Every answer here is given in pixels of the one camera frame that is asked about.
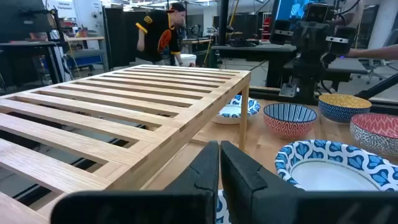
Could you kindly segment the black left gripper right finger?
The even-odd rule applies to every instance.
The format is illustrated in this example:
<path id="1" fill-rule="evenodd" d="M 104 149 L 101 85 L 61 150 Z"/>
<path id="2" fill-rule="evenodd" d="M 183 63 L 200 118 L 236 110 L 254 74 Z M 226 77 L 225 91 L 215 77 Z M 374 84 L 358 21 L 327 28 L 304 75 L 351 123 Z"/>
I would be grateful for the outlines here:
<path id="1" fill-rule="evenodd" d="M 232 224 L 398 224 L 398 192 L 305 191 L 229 141 L 220 166 Z"/>

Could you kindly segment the beige plate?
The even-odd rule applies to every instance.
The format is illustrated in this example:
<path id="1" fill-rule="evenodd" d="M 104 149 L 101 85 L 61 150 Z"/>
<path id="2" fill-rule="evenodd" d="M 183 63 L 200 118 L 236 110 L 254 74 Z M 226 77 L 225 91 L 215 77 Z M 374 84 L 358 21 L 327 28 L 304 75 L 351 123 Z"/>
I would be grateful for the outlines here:
<path id="1" fill-rule="evenodd" d="M 218 191 L 218 200 L 216 204 L 216 224 L 231 224 L 224 190 Z"/>

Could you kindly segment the red wave bowl striped inside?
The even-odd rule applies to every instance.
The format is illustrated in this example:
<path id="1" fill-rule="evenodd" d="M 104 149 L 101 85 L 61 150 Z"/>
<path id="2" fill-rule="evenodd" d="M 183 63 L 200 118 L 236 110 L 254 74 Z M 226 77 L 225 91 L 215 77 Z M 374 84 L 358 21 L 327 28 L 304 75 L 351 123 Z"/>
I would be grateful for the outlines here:
<path id="1" fill-rule="evenodd" d="M 293 103 L 273 103 L 264 107 L 264 122 L 280 138 L 298 138 L 306 135 L 317 119 L 317 113 Z"/>

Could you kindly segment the person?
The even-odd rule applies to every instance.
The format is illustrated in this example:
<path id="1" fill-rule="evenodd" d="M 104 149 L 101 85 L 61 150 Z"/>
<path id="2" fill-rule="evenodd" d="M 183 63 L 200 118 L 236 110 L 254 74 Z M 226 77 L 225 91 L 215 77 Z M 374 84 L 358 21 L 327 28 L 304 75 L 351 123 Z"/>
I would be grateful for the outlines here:
<path id="1" fill-rule="evenodd" d="M 142 21 L 137 22 L 136 58 L 142 63 L 164 65 L 162 52 L 168 48 L 178 64 L 182 66 L 183 60 L 178 44 L 177 27 L 184 24 L 185 16 L 185 6 L 175 2 L 171 4 L 169 10 L 154 9 Z"/>

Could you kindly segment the wooden workbench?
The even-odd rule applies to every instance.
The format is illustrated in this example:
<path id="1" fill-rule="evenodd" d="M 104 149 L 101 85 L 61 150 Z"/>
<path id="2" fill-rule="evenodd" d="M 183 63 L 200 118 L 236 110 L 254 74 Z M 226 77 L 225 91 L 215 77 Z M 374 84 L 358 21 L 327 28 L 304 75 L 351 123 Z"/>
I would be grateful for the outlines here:
<path id="1" fill-rule="evenodd" d="M 73 51 L 70 47 L 69 56 L 72 59 L 84 57 L 101 57 L 101 64 L 105 72 L 109 71 L 108 53 L 106 48 L 106 39 L 103 36 L 98 37 L 67 37 L 67 43 L 81 44 L 82 49 Z"/>

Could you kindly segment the blue white patterned paper bowl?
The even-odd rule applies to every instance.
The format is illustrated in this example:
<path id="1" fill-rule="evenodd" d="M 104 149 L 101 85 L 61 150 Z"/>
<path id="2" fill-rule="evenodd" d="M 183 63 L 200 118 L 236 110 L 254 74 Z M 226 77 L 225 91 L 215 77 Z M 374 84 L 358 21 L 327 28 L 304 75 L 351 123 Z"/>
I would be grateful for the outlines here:
<path id="1" fill-rule="evenodd" d="M 321 139 L 294 141 L 275 157 L 281 179 L 311 190 L 398 192 L 398 166 L 364 149 Z"/>
<path id="2" fill-rule="evenodd" d="M 239 124 L 241 119 L 242 96 L 236 95 L 231 99 L 212 119 L 212 122 L 218 124 Z M 253 99 L 248 98 L 248 119 L 261 110 L 260 103 Z"/>

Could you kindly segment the person's forearm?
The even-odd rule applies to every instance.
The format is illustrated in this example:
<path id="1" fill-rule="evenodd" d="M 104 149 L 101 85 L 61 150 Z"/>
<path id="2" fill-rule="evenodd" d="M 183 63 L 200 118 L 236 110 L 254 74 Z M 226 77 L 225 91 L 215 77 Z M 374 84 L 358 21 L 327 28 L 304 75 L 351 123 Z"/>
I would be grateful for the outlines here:
<path id="1" fill-rule="evenodd" d="M 346 54 L 347 57 L 356 58 L 378 58 L 383 60 L 398 60 L 398 44 L 390 45 L 387 47 L 381 47 L 378 49 L 350 49 Z"/>

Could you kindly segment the black metal table frame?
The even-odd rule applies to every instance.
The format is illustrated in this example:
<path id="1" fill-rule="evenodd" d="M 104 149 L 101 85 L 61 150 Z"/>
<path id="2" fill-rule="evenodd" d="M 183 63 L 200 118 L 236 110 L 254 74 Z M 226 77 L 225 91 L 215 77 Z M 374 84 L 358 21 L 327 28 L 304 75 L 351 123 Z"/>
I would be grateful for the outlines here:
<path id="1" fill-rule="evenodd" d="M 370 112 L 372 113 L 382 113 L 382 114 L 390 114 L 398 116 L 398 101 L 387 101 L 387 100 L 372 100 L 377 94 L 380 94 L 387 90 L 390 87 L 398 85 L 398 73 L 395 75 L 385 79 L 384 81 L 374 85 L 368 90 L 360 91 L 354 96 L 368 100 L 372 103 Z M 270 100 L 270 101 L 281 101 L 288 103 L 298 103 L 303 105 L 318 105 L 318 96 L 315 95 L 312 98 L 305 98 L 304 100 L 301 98 L 288 97 L 288 96 L 280 96 L 280 90 L 275 89 L 271 90 L 270 88 L 264 87 L 250 87 L 249 88 L 249 97 L 256 98 L 260 100 Z"/>

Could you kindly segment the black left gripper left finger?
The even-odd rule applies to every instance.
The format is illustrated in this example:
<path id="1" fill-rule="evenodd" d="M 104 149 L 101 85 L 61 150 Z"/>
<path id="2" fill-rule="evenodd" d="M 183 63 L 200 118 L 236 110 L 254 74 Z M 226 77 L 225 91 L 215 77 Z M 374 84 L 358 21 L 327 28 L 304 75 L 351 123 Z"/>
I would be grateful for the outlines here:
<path id="1" fill-rule="evenodd" d="M 75 192 L 57 202 L 50 224 L 215 224 L 219 161 L 210 141 L 165 189 Z"/>

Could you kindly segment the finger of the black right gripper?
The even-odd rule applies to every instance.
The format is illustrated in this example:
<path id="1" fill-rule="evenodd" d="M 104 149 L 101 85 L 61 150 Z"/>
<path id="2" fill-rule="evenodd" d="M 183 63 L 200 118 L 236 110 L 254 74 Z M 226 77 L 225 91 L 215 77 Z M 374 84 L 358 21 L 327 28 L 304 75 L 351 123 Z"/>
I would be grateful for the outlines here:
<path id="1" fill-rule="evenodd" d="M 323 53 L 326 50 L 329 25 L 318 23 L 310 28 L 310 50 Z"/>
<path id="2" fill-rule="evenodd" d="M 310 50 L 310 24 L 298 23 L 294 30 L 294 45 L 301 52 Z"/>

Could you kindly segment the black desk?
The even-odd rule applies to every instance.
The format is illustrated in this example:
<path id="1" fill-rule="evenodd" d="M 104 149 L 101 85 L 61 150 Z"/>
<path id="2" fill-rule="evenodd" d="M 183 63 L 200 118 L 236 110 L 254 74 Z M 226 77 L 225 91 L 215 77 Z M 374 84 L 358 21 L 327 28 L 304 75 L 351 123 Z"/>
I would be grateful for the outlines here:
<path id="1" fill-rule="evenodd" d="M 240 58 L 256 62 L 268 61 L 266 87 L 272 88 L 280 87 L 283 80 L 284 65 L 291 61 L 297 53 L 296 47 L 290 44 L 262 44 L 255 47 L 213 45 L 211 47 L 212 57 L 216 51 L 220 53 L 221 58 Z"/>
<path id="2" fill-rule="evenodd" d="M 0 43 L 0 90 L 20 89 L 50 75 L 53 84 L 61 83 L 62 63 L 54 41 Z"/>

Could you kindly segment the black pillar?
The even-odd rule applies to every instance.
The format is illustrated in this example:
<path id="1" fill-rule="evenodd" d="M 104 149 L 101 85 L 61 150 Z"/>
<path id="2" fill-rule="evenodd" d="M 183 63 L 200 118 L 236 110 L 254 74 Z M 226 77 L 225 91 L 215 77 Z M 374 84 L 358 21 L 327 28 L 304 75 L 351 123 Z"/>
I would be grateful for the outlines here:
<path id="1" fill-rule="evenodd" d="M 218 15 L 219 15 L 219 45 L 226 44 L 226 27 L 228 20 L 228 6 L 229 0 L 218 0 Z"/>

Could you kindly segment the black partition wall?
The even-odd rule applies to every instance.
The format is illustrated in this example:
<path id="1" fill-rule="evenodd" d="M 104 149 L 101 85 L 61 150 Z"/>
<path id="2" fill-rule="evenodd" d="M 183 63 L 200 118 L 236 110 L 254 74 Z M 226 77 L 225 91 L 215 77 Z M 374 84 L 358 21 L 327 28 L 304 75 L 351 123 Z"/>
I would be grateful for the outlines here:
<path id="1" fill-rule="evenodd" d="M 103 7 L 104 35 L 109 68 L 123 67 L 136 61 L 138 28 L 147 13 L 125 12 L 121 8 Z"/>

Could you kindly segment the red inside black-white patterned bowl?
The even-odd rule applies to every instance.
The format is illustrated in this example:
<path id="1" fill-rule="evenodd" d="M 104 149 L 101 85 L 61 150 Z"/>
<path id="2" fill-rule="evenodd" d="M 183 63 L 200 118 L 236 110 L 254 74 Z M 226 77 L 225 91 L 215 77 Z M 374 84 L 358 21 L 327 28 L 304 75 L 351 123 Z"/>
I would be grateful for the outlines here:
<path id="1" fill-rule="evenodd" d="M 350 132 L 361 148 L 398 158 L 398 116 L 379 113 L 356 114 Z"/>

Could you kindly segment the yellow inside blue patterned bowl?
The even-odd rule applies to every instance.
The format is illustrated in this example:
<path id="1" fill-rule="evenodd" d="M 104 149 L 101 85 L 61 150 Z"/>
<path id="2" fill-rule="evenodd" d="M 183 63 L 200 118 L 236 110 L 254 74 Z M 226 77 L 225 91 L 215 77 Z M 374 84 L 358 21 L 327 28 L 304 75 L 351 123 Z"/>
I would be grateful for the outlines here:
<path id="1" fill-rule="evenodd" d="M 369 113 L 371 102 L 353 95 L 324 94 L 318 97 L 321 114 L 337 123 L 350 123 L 356 114 Z"/>

